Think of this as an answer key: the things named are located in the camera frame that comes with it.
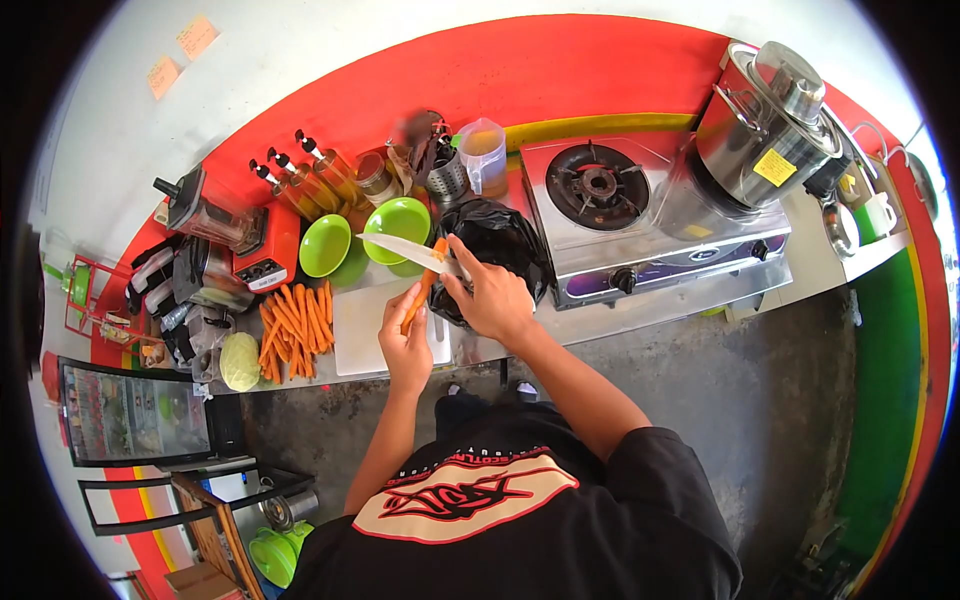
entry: yellow label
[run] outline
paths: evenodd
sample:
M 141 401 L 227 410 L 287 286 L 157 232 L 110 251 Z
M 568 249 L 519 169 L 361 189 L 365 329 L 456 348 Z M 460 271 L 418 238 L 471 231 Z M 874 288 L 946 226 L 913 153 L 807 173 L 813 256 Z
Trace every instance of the yellow label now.
M 686 226 L 684 228 L 684 231 L 686 231 L 687 233 L 689 233 L 694 237 L 707 237 L 708 235 L 713 233 L 713 231 L 710 231 L 707 228 L 702 228 L 699 225 L 692 225 L 692 224 Z
M 773 183 L 776 187 L 783 185 L 783 182 L 797 172 L 797 167 L 792 162 L 780 156 L 780 154 L 771 148 L 763 158 L 754 165 L 754 173 L 757 173 L 764 179 Z
M 853 175 L 850 173 L 844 173 L 844 176 L 840 178 L 840 187 L 843 188 L 843 191 L 848 194 L 853 192 L 853 185 L 856 183 L 856 179 L 853 178 Z

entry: cardboard box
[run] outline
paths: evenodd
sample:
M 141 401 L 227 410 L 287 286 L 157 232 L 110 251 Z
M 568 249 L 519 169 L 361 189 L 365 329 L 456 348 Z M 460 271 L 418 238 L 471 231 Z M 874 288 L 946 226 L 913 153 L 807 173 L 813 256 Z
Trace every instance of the cardboard box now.
M 208 563 L 194 564 L 163 578 L 180 600 L 243 600 L 236 584 Z

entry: plastic bag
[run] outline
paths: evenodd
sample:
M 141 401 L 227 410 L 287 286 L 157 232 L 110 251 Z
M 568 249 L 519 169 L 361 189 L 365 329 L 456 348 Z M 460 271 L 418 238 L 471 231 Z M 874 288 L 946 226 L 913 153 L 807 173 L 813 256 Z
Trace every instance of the plastic bag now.
M 450 208 L 440 219 L 440 235 L 459 237 L 480 262 L 499 265 L 527 282 L 534 303 L 553 278 L 550 259 L 533 227 L 518 211 L 482 198 Z M 437 281 L 430 288 L 430 310 L 469 328 L 460 308 Z

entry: orange blender base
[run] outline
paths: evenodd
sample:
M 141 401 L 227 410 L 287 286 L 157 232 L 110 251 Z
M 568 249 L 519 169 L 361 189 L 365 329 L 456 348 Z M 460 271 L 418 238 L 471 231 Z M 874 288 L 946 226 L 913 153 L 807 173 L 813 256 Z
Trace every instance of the orange blender base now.
M 255 294 L 289 283 L 297 274 L 300 216 L 281 202 L 267 204 L 266 208 L 263 246 L 244 256 L 233 256 L 233 274 Z

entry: utensil holder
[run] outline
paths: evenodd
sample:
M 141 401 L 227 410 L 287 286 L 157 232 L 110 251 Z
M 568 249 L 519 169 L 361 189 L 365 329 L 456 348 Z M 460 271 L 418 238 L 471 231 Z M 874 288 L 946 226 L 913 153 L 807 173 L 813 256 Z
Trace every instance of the utensil holder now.
M 434 202 L 447 203 L 463 196 L 467 185 L 467 169 L 460 162 L 460 153 L 457 152 L 447 164 L 427 174 L 423 187 Z

